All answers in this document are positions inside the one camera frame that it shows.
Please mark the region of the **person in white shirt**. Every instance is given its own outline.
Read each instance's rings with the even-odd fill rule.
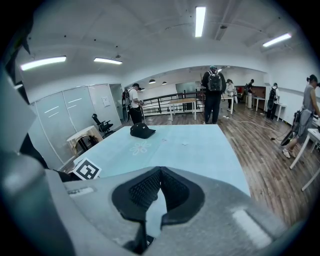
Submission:
[[[268,100],[268,111],[266,112],[266,118],[274,119],[279,102],[279,89],[278,84],[275,82],[271,88]]]
[[[138,99],[138,90],[140,90],[139,84],[134,83],[132,88],[128,91],[131,100],[129,113],[133,124],[142,123],[141,106],[144,103]]]
[[[234,96],[235,85],[234,85],[234,83],[232,82],[231,79],[228,79],[226,81],[226,92],[227,92],[228,96],[230,96],[230,97]],[[230,112],[230,109],[231,109],[231,103],[232,103],[232,99],[229,98],[228,99],[228,110],[227,110],[229,112]]]

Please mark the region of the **black office chair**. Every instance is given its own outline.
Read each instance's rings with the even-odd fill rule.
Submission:
[[[112,127],[114,125],[113,123],[109,123],[110,120],[108,122],[106,122],[106,121],[100,122],[97,114],[93,114],[92,118],[96,122],[96,125],[99,127],[99,132],[104,133],[104,135],[102,136],[103,138],[106,138],[109,135],[114,133],[113,130],[110,130],[110,127]]]

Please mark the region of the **metal railing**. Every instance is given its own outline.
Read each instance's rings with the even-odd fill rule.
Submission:
[[[165,115],[170,113],[169,102],[172,100],[181,100],[187,98],[196,98],[196,112],[203,112],[205,107],[205,96],[204,91],[195,91],[195,92],[185,92],[163,95],[154,98],[144,99],[143,113],[145,116],[153,115]],[[192,112],[192,103],[181,103],[175,104],[174,110],[176,113],[191,113]]]

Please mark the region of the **wooden floor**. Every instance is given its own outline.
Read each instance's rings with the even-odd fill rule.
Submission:
[[[260,204],[266,205],[288,226],[293,225],[308,216],[320,188],[320,175],[304,191],[301,188],[309,181],[320,167],[320,153],[314,150],[310,154],[311,143],[304,151],[303,157],[293,170],[289,166],[293,158],[287,159],[282,154],[279,140],[274,131],[261,128],[251,123],[239,123],[223,116],[230,116],[237,121],[249,121],[274,129],[284,136],[290,128],[284,122],[269,120],[263,117],[261,110],[246,109],[244,104],[235,106],[232,115],[226,111],[227,102],[221,102],[218,125],[231,144],[245,174],[251,197]],[[146,117],[146,124],[151,125],[193,125],[201,124],[202,113],[197,113],[196,120],[191,113],[176,114],[173,121],[170,115]],[[294,152],[298,155],[301,146],[297,145]]]

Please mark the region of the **white flower print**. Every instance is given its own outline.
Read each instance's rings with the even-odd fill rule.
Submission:
[[[148,147],[150,147],[151,144],[147,143],[147,141],[143,141],[141,143],[135,143],[134,147],[130,148],[130,151],[133,151],[132,155],[135,156],[137,154],[139,154],[139,152],[141,153],[146,153]]]

